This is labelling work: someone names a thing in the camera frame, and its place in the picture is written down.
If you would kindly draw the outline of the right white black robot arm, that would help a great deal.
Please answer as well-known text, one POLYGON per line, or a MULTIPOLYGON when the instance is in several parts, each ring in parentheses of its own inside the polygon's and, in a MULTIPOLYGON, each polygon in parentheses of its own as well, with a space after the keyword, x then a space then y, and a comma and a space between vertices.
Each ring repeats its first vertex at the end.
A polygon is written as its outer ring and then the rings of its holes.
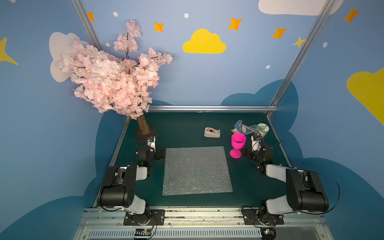
POLYGON ((269 227, 282 225, 287 214, 324 215, 339 205, 341 187, 333 178, 314 171, 275 165, 273 148, 266 145, 260 145, 256 151, 254 148, 243 148, 241 153, 247 159, 254 160, 256 169, 262 175, 286 184, 286 193, 283 196, 262 200, 256 212, 252 213, 250 207, 241 210, 243 214, 250 212, 247 219, 253 223, 269 227), (337 200, 332 207, 320 177, 333 181, 338 188, 337 200))

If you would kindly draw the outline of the pink plastic wine glass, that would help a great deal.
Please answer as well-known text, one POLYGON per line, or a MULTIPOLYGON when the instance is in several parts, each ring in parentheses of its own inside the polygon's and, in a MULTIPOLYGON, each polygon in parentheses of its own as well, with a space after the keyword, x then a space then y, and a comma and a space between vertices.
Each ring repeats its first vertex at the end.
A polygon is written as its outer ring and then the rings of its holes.
POLYGON ((231 137, 231 145, 233 149, 230 151, 230 156, 234 159, 239 159, 242 156, 241 149, 246 143, 246 136, 241 133, 235 133, 231 137))

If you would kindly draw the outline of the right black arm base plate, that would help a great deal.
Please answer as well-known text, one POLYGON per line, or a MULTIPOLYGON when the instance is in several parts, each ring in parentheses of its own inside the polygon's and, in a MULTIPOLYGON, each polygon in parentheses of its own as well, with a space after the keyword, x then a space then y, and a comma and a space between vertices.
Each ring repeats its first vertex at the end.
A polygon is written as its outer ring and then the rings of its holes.
POLYGON ((285 224, 283 216, 269 214, 264 209, 241 208, 240 213, 243 216, 245 225, 274 227, 285 224))

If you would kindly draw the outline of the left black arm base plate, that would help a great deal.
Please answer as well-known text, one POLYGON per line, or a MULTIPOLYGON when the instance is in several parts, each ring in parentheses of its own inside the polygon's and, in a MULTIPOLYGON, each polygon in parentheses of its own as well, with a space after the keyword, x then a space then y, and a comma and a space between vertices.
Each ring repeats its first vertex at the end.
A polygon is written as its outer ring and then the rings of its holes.
POLYGON ((141 215, 126 213, 124 226, 162 226, 165 220, 165 210, 145 210, 141 215))

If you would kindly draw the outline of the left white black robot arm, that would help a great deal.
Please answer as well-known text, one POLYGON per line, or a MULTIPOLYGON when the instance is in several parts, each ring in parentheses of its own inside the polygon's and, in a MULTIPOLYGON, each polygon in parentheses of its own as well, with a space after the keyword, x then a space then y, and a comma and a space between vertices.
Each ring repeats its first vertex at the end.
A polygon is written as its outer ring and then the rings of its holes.
POLYGON ((136 196, 136 182, 150 176, 153 160, 165 158, 164 149, 140 147, 138 163, 126 167, 108 167, 100 187, 97 204, 107 212, 122 210, 126 213, 125 226, 162 226, 165 210, 151 210, 149 204, 136 196))

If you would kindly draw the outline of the beige tape dispenser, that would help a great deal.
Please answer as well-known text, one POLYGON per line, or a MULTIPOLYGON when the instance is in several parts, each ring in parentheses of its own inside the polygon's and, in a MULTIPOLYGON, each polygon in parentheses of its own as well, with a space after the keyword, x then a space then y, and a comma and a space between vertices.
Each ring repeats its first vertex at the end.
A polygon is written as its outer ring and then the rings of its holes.
POLYGON ((204 137, 206 138, 220 138, 221 131, 214 128, 206 127, 204 130, 204 137))

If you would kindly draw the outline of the clear bubble wrap sheet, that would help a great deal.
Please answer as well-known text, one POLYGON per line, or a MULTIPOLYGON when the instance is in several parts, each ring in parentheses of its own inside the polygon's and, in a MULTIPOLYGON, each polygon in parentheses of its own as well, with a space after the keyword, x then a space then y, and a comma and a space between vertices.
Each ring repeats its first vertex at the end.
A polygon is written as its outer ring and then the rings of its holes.
POLYGON ((166 149, 164 196, 231 192, 224 147, 166 149))

